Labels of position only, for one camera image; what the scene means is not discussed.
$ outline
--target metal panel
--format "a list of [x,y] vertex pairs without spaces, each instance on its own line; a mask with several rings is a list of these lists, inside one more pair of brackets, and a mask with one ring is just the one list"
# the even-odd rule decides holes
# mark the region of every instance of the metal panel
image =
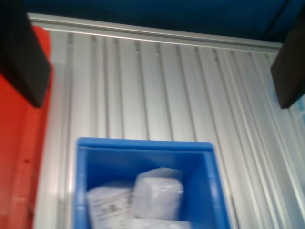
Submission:
[[140,63],[149,140],[172,139],[160,49],[156,43],[140,42]]
[[67,132],[67,106],[68,106],[68,78],[66,77],[68,65],[68,34],[52,32],[51,62],[54,67],[54,81],[51,93],[50,111],[44,142],[41,162],[39,190],[36,201],[36,212],[41,216],[35,217],[35,227],[56,228],[58,223],[57,210],[64,207],[64,196],[61,187],[60,174],[65,169],[64,147]]
[[35,228],[71,228],[82,136],[209,141],[232,228],[305,227],[305,98],[279,109],[275,46],[57,23],[45,24],[56,74]]
[[178,46],[161,44],[161,60],[170,112],[173,141],[194,141],[194,129],[186,96]]

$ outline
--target red panel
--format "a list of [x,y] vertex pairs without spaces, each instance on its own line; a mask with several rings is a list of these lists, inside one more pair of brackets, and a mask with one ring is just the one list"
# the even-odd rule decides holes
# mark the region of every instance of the red panel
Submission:
[[[34,27],[50,57],[47,31]],[[42,108],[30,105],[0,75],[0,228],[25,229],[32,221],[51,87]]]

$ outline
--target corrugated metal wall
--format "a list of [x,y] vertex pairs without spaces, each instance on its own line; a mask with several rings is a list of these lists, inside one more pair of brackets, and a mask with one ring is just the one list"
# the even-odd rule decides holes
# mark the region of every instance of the corrugated metal wall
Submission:
[[212,142],[233,228],[305,227],[304,125],[293,108],[279,108],[274,52],[51,37],[55,81],[35,228],[71,226],[75,146],[85,136]]

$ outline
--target wrapped item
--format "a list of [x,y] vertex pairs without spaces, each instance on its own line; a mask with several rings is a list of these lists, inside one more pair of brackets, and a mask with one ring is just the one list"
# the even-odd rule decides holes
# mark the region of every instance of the wrapped item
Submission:
[[133,218],[177,220],[183,195],[182,176],[181,171],[169,168],[140,173],[133,194]]
[[130,219],[126,229],[191,229],[191,224],[187,221]]
[[92,229],[125,229],[133,183],[113,181],[87,192]]

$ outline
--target vertical ridge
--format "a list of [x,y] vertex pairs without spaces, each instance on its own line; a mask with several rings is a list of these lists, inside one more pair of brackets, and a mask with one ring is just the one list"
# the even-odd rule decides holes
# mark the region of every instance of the vertical ridge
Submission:
[[115,46],[115,52],[116,52],[116,57],[117,57],[117,62],[118,62],[118,83],[119,83],[119,103],[120,103],[120,115],[121,115],[121,135],[122,135],[122,139],[126,138],[126,133],[125,133],[125,127],[124,127],[124,106],[123,106],[123,94],[122,94],[122,63],[121,63],[121,53],[120,53],[120,44],[119,44],[119,40],[117,38],[114,38],[114,46]]
[[189,97],[189,93],[187,90],[187,86],[186,86],[186,74],[185,74],[185,69],[183,67],[183,60],[182,60],[182,54],[181,54],[181,50],[180,50],[180,45],[176,45],[176,49],[177,49],[177,55],[178,55],[178,60],[179,60],[179,67],[180,67],[180,71],[182,74],[182,79],[183,79],[183,85],[184,85],[184,90],[185,90],[185,96],[186,96],[186,101],[187,101],[187,107],[188,107],[188,111],[189,111],[189,116],[191,119],[191,128],[193,131],[193,139],[195,142],[198,142],[198,137],[195,131],[195,125],[194,125],[194,117],[192,114],[192,109],[191,109],[191,103],[190,103],[190,97]]
[[138,63],[138,71],[139,71],[139,77],[140,77],[140,85],[141,85],[141,95],[142,95],[142,103],[143,103],[143,111],[144,111],[144,123],[145,123],[145,131],[146,131],[146,138],[147,140],[150,140],[150,134],[149,134],[149,126],[148,126],[148,115],[147,115],[147,100],[145,95],[145,88],[144,88],[144,71],[143,71],[143,63],[142,63],[142,51],[140,46],[140,41],[136,41],[136,53],[137,53],[137,63]]
[[97,116],[97,98],[98,98],[98,80],[97,80],[97,41],[95,36],[91,36],[91,129],[92,137],[98,136],[98,116]]
[[173,141],[174,140],[173,139],[173,121],[172,121],[172,118],[171,118],[168,92],[167,92],[167,86],[166,86],[166,81],[165,81],[164,64],[163,64],[161,47],[160,47],[159,43],[156,43],[156,48],[157,48],[157,55],[158,55],[158,60],[159,60],[159,64],[160,64],[160,69],[161,69],[161,75],[162,75],[162,81],[163,81],[163,87],[164,87],[164,94],[165,94],[165,98],[166,98],[166,108],[167,108],[168,121],[170,123],[171,141]]

